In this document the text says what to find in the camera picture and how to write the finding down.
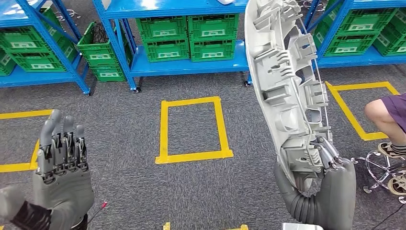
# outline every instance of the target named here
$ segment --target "yellow tape square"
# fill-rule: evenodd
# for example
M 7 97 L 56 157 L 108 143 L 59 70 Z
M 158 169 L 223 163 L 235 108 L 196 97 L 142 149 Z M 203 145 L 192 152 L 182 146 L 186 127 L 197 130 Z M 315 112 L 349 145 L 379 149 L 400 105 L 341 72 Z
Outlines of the yellow tape square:
M 385 135 L 383 132 L 366 133 L 365 130 L 358 123 L 354 114 L 352 114 L 351 110 L 348 108 L 347 104 L 344 102 L 344 100 L 338 93 L 339 91 L 344 91 L 344 90 L 387 88 L 393 95 L 398 95 L 399 92 L 388 81 L 364 83 L 364 84 L 353 84 L 353 85 L 337 85 L 337 86 L 333 86 L 326 81 L 326 85 L 327 85 L 328 89 L 330 90 L 331 94 L 333 95 L 333 97 L 336 99 L 338 105 L 344 112 L 345 116 L 347 116 L 348 120 L 354 127 L 355 131 L 357 131 L 357 133 L 361 139 L 378 140 L 378 139 L 388 138 L 388 136 Z
M 168 110 L 173 106 L 185 106 L 190 104 L 214 103 L 214 111 L 217 121 L 217 130 L 220 138 L 220 151 L 197 152 L 177 155 L 168 155 Z M 159 156 L 155 157 L 156 164 L 176 163 L 184 161 L 200 161 L 219 158 L 233 157 L 233 152 L 228 147 L 226 125 L 224 124 L 223 111 L 220 97 L 204 97 L 180 101 L 162 101 L 161 103 L 161 131 Z
M 16 112 L 16 113 L 7 113 L 0 114 L 1 119 L 13 119 L 13 118 L 23 118 L 23 117 L 32 117 L 32 116 L 49 116 L 52 113 L 52 109 L 47 110 L 36 110 L 28 112 Z M 19 171 L 28 171 L 35 170 L 38 168 L 37 164 L 37 152 L 39 148 L 39 140 L 37 140 L 33 154 L 31 156 L 31 161 L 28 163 L 17 163 L 17 164 L 3 164 L 0 165 L 0 173 L 10 173 L 10 172 L 19 172 Z

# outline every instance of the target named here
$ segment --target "person's leg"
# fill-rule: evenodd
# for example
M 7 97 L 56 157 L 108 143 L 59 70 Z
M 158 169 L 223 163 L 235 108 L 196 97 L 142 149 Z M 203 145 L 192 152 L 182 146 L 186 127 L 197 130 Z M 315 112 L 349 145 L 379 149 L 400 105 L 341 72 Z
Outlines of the person's leg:
M 379 151 L 392 158 L 406 157 L 406 94 L 370 102 L 365 106 L 365 114 L 391 141 L 379 144 Z M 395 195 L 405 196 L 406 174 L 390 179 L 388 188 Z
M 405 118 L 399 117 L 399 110 L 396 106 L 402 105 L 394 105 L 392 99 L 393 96 L 368 103 L 365 106 L 365 114 L 380 131 L 389 137 L 392 143 L 392 145 L 390 143 L 380 144 L 379 150 L 389 157 L 406 157 L 406 134 L 400 126 L 406 124 L 406 114 L 401 114 Z

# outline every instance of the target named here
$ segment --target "wire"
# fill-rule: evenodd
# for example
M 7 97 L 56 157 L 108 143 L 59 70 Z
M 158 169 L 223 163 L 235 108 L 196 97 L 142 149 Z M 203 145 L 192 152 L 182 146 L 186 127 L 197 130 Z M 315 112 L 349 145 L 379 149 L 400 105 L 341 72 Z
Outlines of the wire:
M 389 215 L 388 217 L 386 217 L 385 219 L 383 219 L 379 224 L 377 224 L 373 229 L 377 228 L 379 225 L 381 225 L 382 223 L 384 223 L 387 219 L 389 219 L 391 216 L 393 216 L 396 212 L 398 212 L 400 209 L 403 208 L 403 206 L 405 206 L 405 204 L 402 204 L 394 213 L 392 213 L 391 215 Z
M 103 204 L 101 205 L 101 208 L 90 218 L 90 220 L 88 221 L 88 224 L 90 224 L 90 222 L 93 220 L 93 218 L 95 218 L 96 215 L 99 212 L 101 212 L 106 206 L 107 206 L 107 201 L 104 201 Z

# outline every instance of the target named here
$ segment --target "green basket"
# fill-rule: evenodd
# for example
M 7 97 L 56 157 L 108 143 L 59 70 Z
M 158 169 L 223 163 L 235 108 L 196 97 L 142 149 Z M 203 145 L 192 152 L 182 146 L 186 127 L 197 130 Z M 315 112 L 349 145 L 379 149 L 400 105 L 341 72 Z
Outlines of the green basket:
M 187 38 L 186 16 L 136 18 L 135 21 L 143 43 Z
M 53 53 L 15 53 L 10 56 L 25 72 L 66 72 Z
M 374 41 L 373 46 L 382 56 L 405 55 L 406 34 L 399 33 L 390 23 Z
M 10 55 L 0 49 L 0 76 L 10 75 L 15 65 Z
M 145 51 L 149 62 L 188 59 L 190 54 L 187 39 L 147 42 Z
M 78 42 L 77 45 L 78 49 L 81 51 L 82 55 L 84 56 L 84 58 L 86 59 L 86 61 L 89 63 L 90 66 L 120 65 L 110 40 L 107 43 L 93 44 L 94 26 L 95 23 L 90 23 L 85 34 Z M 127 63 L 130 64 L 131 60 L 132 58 L 131 59 L 127 58 Z
M 191 42 L 192 61 L 216 61 L 234 59 L 236 41 L 200 41 Z
M 328 46 L 325 57 L 362 55 L 379 34 L 335 36 Z
M 399 8 L 391 20 L 391 24 L 399 33 L 406 33 L 406 8 Z
M 42 13 L 50 21 L 60 23 L 50 8 L 42 8 Z M 43 21 L 46 29 L 58 43 L 65 38 L 61 33 Z M 4 28 L 0 30 L 0 46 L 7 53 L 40 53 L 50 52 L 51 48 L 33 26 Z
M 126 81 L 120 66 L 91 67 L 99 81 Z
M 236 39 L 238 14 L 188 16 L 188 27 L 193 42 Z
M 330 27 L 335 20 L 338 5 L 323 21 Z M 352 10 L 344 18 L 337 30 L 337 35 L 370 35 L 378 34 L 389 23 L 396 13 L 396 8 Z

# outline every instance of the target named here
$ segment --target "gray carpet floor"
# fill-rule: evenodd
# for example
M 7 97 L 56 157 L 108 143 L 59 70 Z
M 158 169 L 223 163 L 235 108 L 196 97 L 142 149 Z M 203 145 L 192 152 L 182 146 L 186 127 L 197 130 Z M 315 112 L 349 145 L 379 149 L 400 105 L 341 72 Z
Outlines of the gray carpet floor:
M 98 20 L 91 1 L 65 3 L 81 16 L 75 21 L 82 33 Z M 135 28 L 133 32 L 139 41 Z M 389 81 L 399 92 L 406 92 L 404 65 L 323 69 L 321 75 L 333 85 Z M 103 201 L 108 202 L 90 224 L 91 230 L 162 229 L 165 222 L 174 230 L 225 230 L 241 224 L 250 230 L 278 230 L 283 222 L 294 220 L 275 183 L 271 136 L 252 87 L 243 86 L 245 77 L 242 73 L 150 77 L 143 79 L 143 92 L 135 94 L 125 82 L 93 82 L 89 74 L 93 96 L 82 95 L 73 83 L 1 89 L 0 113 L 57 108 L 84 124 L 96 193 L 90 215 Z M 373 132 L 376 128 L 364 117 L 363 107 L 388 93 L 379 88 L 340 95 L 362 127 Z M 234 157 L 155 164 L 161 101 L 208 96 L 221 98 Z M 361 140 L 331 95 L 328 115 L 334 144 L 342 156 L 364 156 L 380 142 Z M 45 119 L 0 120 L 0 163 L 28 162 Z M 210 103 L 171 107 L 168 128 L 169 155 L 220 149 Z M 362 186 L 372 179 L 363 164 L 356 171 L 354 229 L 404 230 L 406 207 L 381 188 L 364 193 Z M 32 200 L 31 172 L 0 173 L 0 187 L 8 185 L 20 187 Z M 15 229 L 0 220 L 3 224 L 5 230 Z

